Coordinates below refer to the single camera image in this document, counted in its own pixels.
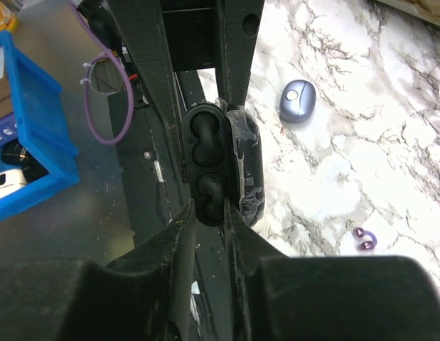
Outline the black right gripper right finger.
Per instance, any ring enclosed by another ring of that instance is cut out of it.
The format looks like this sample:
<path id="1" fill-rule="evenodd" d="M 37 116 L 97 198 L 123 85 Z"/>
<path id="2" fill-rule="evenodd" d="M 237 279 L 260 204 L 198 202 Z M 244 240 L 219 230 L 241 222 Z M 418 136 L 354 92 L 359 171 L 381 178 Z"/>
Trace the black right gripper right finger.
<path id="1" fill-rule="evenodd" d="M 440 298 L 403 256 L 291 258 L 224 206 L 235 340 L 440 340 Z"/>

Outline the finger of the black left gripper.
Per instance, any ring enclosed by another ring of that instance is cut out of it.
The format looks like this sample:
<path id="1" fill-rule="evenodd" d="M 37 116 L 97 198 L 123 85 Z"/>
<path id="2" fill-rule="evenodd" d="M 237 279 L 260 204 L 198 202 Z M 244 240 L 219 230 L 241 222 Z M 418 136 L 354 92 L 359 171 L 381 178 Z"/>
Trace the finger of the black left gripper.
<path id="1" fill-rule="evenodd" d="M 215 2 L 215 78 L 231 107 L 245 104 L 263 7 L 263 0 Z"/>
<path id="2" fill-rule="evenodd" d="M 144 86 L 161 117 L 176 172 L 186 181 L 181 103 L 159 1 L 109 1 L 113 19 Z"/>

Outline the black earbud charging case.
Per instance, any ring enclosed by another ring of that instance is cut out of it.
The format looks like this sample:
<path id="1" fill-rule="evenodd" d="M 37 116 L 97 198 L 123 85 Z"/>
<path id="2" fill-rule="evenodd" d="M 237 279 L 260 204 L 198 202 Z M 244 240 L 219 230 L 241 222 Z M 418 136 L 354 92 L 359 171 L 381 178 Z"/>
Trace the black earbud charging case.
<path id="1" fill-rule="evenodd" d="M 259 127 L 244 107 L 193 104 L 183 119 L 186 180 L 198 220 L 211 227 L 224 221 L 229 201 L 247 226 L 264 213 L 264 172 Z"/>

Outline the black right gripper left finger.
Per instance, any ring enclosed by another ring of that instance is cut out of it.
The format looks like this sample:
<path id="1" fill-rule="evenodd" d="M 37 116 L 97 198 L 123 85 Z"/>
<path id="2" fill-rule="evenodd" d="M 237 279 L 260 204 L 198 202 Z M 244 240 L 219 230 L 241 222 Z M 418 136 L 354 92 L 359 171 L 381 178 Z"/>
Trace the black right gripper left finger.
<path id="1" fill-rule="evenodd" d="M 0 262 L 0 340 L 186 340 L 195 233 L 188 202 L 167 227 L 106 266 Z"/>

